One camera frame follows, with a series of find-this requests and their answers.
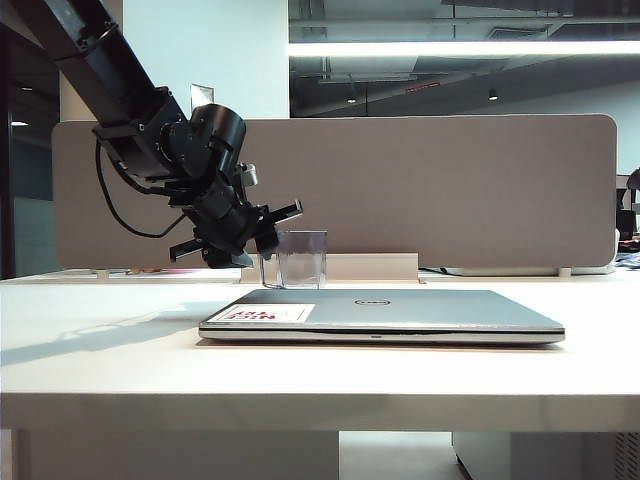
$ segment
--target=desk surface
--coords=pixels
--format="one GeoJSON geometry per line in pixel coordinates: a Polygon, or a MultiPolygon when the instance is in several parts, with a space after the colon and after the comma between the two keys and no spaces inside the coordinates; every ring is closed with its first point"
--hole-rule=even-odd
{"type": "Polygon", "coordinates": [[[197,322],[251,287],[0,283],[2,426],[640,430],[640,273],[401,287],[492,289],[567,338],[539,349],[215,344],[197,322]]]}

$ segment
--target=laptop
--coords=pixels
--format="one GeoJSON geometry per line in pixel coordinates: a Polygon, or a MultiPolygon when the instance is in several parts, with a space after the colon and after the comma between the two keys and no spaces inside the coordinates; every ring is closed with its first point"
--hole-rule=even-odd
{"type": "Polygon", "coordinates": [[[547,344],[559,323],[489,290],[260,289],[202,321],[228,341],[547,344]]]}

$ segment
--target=white wall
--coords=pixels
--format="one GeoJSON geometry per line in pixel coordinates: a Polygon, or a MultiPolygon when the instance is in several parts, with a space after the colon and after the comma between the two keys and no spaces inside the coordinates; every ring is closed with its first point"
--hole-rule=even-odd
{"type": "Polygon", "coordinates": [[[640,167],[640,82],[620,83],[522,102],[501,101],[464,113],[606,113],[618,125],[618,173],[629,174],[640,167]]]}
{"type": "Polygon", "coordinates": [[[124,33],[156,85],[190,113],[190,83],[244,118],[289,117],[284,0],[125,0],[124,33]]]}

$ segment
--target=robotic arm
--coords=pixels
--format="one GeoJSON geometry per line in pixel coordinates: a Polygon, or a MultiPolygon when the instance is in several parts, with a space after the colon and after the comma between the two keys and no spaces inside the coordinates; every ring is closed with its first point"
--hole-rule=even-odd
{"type": "Polygon", "coordinates": [[[143,194],[164,195],[194,224],[194,239],[171,248],[176,258],[202,252],[211,268],[249,266],[255,239],[269,256],[275,224],[302,213],[295,203],[270,211],[252,205],[257,180],[239,162],[246,126],[220,105],[187,119],[166,87],[154,87],[100,0],[11,0],[98,120],[99,145],[118,174],[143,194]]]}

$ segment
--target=desk leg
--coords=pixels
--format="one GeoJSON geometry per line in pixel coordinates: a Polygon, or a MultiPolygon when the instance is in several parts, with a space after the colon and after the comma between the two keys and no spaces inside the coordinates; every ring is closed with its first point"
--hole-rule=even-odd
{"type": "Polygon", "coordinates": [[[338,432],[36,430],[29,453],[26,480],[339,476],[338,432]]]}

